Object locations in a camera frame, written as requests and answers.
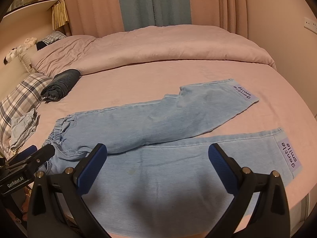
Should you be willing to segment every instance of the electrical outlet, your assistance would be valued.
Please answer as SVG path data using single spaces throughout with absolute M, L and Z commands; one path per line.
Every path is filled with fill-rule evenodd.
M 317 22 L 304 17 L 304 27 L 317 34 Z

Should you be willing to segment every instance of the bolt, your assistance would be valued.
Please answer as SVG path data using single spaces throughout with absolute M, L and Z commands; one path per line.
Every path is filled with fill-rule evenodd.
M 279 177 L 279 176 L 280 176 L 280 174 L 278 173 L 278 171 L 273 171 L 272 174 L 273 174 L 274 177 Z
M 249 173 L 251 173 L 251 169 L 248 167 L 244 167 L 244 168 L 242 168 L 242 172 L 244 172 L 245 174 L 249 174 Z
M 44 176 L 44 172 L 39 171 L 36 175 L 38 178 L 42 178 Z
M 73 171 L 74 171 L 74 168 L 72 168 L 72 167 L 67 167 L 65 169 L 65 173 L 67 173 L 68 175 L 71 174 Z

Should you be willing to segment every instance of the plaid pillow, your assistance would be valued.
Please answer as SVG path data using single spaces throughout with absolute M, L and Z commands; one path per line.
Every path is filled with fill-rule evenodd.
M 35 108 L 42 100 L 41 91 L 51 80 L 42 73 L 31 74 L 0 102 L 0 148 L 7 159 L 13 156 L 9 151 L 11 119 Z
M 66 37 L 63 33 L 60 31 L 54 31 L 52 34 L 46 36 L 45 38 L 41 39 L 40 41 L 43 41 L 45 44 L 50 45 L 53 44 L 55 41 L 62 39 Z

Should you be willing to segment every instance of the stuffed animal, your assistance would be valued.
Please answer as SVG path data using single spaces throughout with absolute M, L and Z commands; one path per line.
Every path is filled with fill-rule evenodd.
M 3 60 L 3 63 L 6 65 L 11 62 L 15 57 L 22 54 L 25 50 L 31 48 L 37 43 L 36 37 L 27 38 L 22 45 L 13 48 L 10 52 L 7 53 L 6 57 Z

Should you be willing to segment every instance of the wall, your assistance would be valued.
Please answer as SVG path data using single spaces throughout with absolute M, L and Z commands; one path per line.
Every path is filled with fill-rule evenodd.
M 317 35 L 304 17 L 317 21 L 305 0 L 247 0 L 248 38 L 266 49 L 278 72 L 317 115 Z
M 28 37 L 41 39 L 52 33 L 52 10 L 33 13 L 11 25 L 0 23 L 0 68 L 3 59 L 14 47 L 22 44 Z

